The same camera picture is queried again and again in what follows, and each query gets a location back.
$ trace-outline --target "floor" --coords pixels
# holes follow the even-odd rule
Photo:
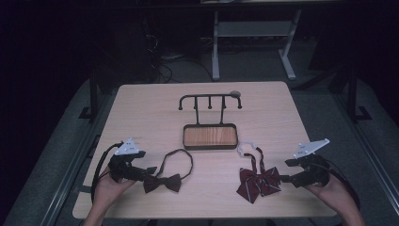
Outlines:
[[[297,75],[293,81],[287,79],[279,61],[281,43],[278,41],[261,47],[249,45],[238,53],[225,52],[219,57],[219,82],[284,81],[290,88],[298,86],[321,73],[308,70],[314,46],[314,40],[293,44],[289,55]],[[210,53],[198,58],[180,57],[165,62],[160,68],[162,75],[155,82],[212,82],[211,71]],[[373,119],[353,123],[344,110],[346,91],[340,95],[331,94],[327,89],[330,79],[306,90],[292,90],[308,136],[310,140],[331,140],[319,154],[339,166],[359,193],[366,225],[399,225],[397,207],[393,207],[398,196],[395,189],[399,187],[398,128],[379,105],[373,91],[361,81],[358,82],[358,105],[365,106]],[[101,135],[116,92],[99,93],[99,115],[93,122],[78,119],[83,107],[89,105],[88,82],[76,92],[5,225],[82,225],[82,219],[72,216],[72,209],[95,149],[93,144]],[[340,222],[338,217],[273,220],[279,226]],[[106,219],[104,222],[104,225],[146,224],[147,220],[141,219]],[[188,224],[208,225],[208,220],[158,220],[158,225],[162,226]],[[213,225],[266,225],[266,219],[216,219]]]

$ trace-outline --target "hand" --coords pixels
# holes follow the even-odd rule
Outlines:
[[[110,169],[107,167],[100,175],[94,194],[94,202],[85,220],[85,226],[102,225],[108,208],[136,182],[132,180],[115,182],[109,175],[109,171]]]
[[[344,184],[334,175],[329,174],[329,182],[325,186],[305,186],[305,188],[336,211],[343,218],[343,225],[365,225],[355,201]]]

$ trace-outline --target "cable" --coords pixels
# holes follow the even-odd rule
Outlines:
[[[97,165],[96,171],[94,172],[93,182],[91,183],[91,202],[94,202],[94,193],[96,191],[97,184],[101,178],[101,177],[99,177],[99,174],[100,174],[100,170],[103,166],[103,163],[106,159],[106,156],[108,155],[109,151],[111,151],[113,148],[119,148],[120,146],[122,146],[122,144],[123,144],[123,142],[112,145],[101,156],[101,159],[99,161],[99,164]]]
[[[333,162],[331,162],[331,161],[329,161],[329,160],[327,160],[327,159],[326,159],[326,161],[327,161],[329,164],[331,164],[332,166],[334,166],[334,168],[337,169],[337,171],[341,174],[341,176],[345,179],[345,181],[347,181],[345,175],[343,174],[343,172],[341,171],[341,169],[340,169],[337,165],[335,165]]]
[[[308,218],[308,221],[309,221],[313,226],[317,226],[317,224],[316,224],[311,218]]]

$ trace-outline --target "bow tie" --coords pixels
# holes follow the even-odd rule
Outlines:
[[[244,197],[251,203],[254,203],[261,196],[270,195],[281,191],[279,188],[279,171],[277,168],[265,170],[263,163],[263,152],[260,148],[256,150],[261,153],[261,174],[257,174],[256,159],[250,153],[245,153],[244,156],[251,157],[252,170],[240,169],[240,182],[241,185],[237,189],[237,193]]]
[[[164,172],[165,161],[167,160],[167,157],[169,157],[177,152],[184,152],[190,157],[190,160],[191,160],[190,171],[184,177],[181,177],[180,174],[177,173],[171,177],[158,178],[158,176]],[[165,185],[165,187],[167,187],[168,189],[175,191],[175,192],[179,192],[180,186],[182,185],[182,179],[184,179],[185,177],[187,177],[188,175],[191,174],[191,171],[193,170],[193,165],[194,165],[193,156],[191,156],[191,154],[188,153],[184,149],[178,149],[173,152],[167,153],[164,157],[164,161],[162,162],[161,168],[159,169],[158,173],[155,176],[148,174],[144,178],[144,180],[143,180],[144,191],[146,193],[149,193],[149,192],[154,191],[160,185]]]
[[[154,191],[160,185],[165,185],[168,189],[172,191],[179,192],[180,186],[182,185],[182,178],[180,174],[175,174],[171,177],[157,178],[152,175],[144,178],[144,191],[146,193]]]

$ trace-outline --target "gray carpet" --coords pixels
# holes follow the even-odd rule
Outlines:
[[[278,45],[266,46],[234,55],[220,56],[220,82],[233,81],[284,81],[289,87],[300,85],[319,72],[308,71],[314,42],[295,42],[289,55],[297,79],[287,79],[277,53]],[[211,82],[211,57],[204,54],[201,58],[187,58],[169,62],[173,76],[169,82]],[[169,71],[161,69],[165,78]],[[296,107],[303,120],[310,140],[328,138],[331,143],[318,153],[331,160],[344,172],[358,191],[361,200],[361,213],[366,225],[399,225],[399,217],[387,195],[377,180],[372,164],[365,154],[363,146],[355,135],[354,126],[360,128],[367,140],[377,151],[376,155],[395,185],[399,185],[396,170],[399,148],[399,131],[379,105],[373,91],[359,82],[359,105],[364,105],[373,117],[372,121],[360,121],[355,125],[348,119],[339,100],[344,97],[334,96],[327,91],[329,79],[322,81],[306,91],[292,91]],[[99,94],[100,114],[93,123],[79,120],[83,107],[89,105],[88,83],[80,88],[70,106],[55,129],[40,160],[33,170],[23,191],[15,202],[5,225],[40,225],[46,216],[57,191],[62,188],[63,179],[73,156],[79,152],[92,152],[89,148],[96,135],[100,135],[110,107],[115,98],[112,95]],[[74,183],[69,189],[62,209],[55,216],[55,225],[80,225],[82,220],[72,216],[72,209],[77,198],[77,191],[82,185],[90,158],[87,158],[79,170]],[[312,225],[305,218],[276,218],[277,225]],[[314,218],[317,225],[334,225],[340,220],[334,218]],[[207,225],[207,220],[159,220],[158,225]],[[104,225],[145,225],[145,220],[106,219]],[[216,219],[213,225],[265,225],[265,219]]]

